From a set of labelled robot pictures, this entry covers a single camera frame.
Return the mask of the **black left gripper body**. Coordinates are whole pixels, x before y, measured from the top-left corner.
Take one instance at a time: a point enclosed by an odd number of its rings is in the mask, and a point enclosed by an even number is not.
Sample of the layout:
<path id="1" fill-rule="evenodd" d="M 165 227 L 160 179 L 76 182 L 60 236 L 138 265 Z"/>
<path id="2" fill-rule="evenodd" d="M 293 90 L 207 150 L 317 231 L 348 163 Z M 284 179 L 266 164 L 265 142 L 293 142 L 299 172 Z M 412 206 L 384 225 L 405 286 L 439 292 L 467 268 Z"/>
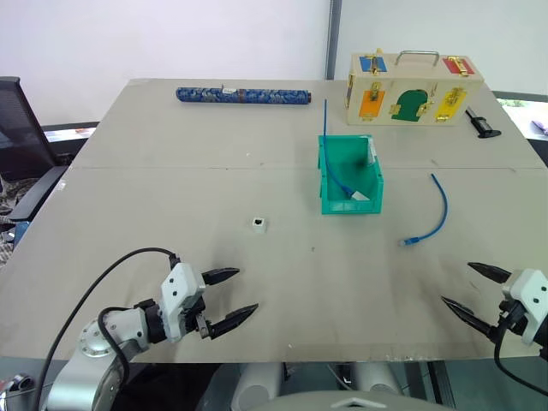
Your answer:
<path id="1" fill-rule="evenodd" d="M 213 328 L 205 317 L 206 304 L 202 296 L 186 299 L 182 304 L 179 325 L 183 335 L 198 332 L 202 339 L 213 338 Z"/>

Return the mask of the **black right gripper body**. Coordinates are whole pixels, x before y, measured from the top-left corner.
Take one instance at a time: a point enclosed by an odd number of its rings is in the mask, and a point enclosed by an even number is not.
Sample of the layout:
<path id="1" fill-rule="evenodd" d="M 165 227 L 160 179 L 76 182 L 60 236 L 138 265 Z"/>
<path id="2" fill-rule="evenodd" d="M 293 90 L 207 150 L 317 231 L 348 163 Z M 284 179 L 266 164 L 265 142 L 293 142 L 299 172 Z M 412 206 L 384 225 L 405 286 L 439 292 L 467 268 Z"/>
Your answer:
<path id="1" fill-rule="evenodd" d="M 527 327 L 526 308 L 523 304 L 517 300 L 504 300 L 500 302 L 499 310 L 496 338 L 499 339 L 506 331 L 521 337 Z"/>

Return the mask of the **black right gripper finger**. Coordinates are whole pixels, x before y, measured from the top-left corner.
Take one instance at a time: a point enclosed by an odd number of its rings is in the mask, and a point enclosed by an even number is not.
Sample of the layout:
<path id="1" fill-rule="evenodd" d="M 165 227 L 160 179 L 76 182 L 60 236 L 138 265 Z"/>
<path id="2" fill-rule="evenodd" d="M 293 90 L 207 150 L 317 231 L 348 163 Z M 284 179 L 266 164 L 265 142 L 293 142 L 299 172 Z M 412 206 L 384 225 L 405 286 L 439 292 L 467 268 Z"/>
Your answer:
<path id="1" fill-rule="evenodd" d="M 467 262 L 467 265 L 483 277 L 488 278 L 495 283 L 506 283 L 512 275 L 511 272 L 495 265 L 488 265 L 480 262 Z"/>
<path id="2" fill-rule="evenodd" d="M 441 296 L 441 300 L 462 322 L 487 337 L 491 342 L 497 340 L 497 328 L 495 326 L 489 325 L 485 321 L 477 318 L 472 310 L 457 301 L 445 296 Z"/>

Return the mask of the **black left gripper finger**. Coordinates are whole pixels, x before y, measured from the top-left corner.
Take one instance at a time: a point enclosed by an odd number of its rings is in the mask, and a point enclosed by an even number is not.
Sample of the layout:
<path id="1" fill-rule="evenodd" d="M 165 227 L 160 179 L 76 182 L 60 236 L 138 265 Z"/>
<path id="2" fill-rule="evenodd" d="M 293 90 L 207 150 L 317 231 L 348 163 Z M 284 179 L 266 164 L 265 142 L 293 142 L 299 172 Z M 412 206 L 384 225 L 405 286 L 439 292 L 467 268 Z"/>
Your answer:
<path id="1" fill-rule="evenodd" d="M 240 326 L 259 307 L 258 303 L 237 309 L 215 324 L 209 324 L 209 338 L 218 338 Z"/>
<path id="2" fill-rule="evenodd" d="M 224 267 L 205 271 L 201 274 L 205 285 L 211 286 L 222 283 L 238 274 L 240 270 L 234 267 Z"/>

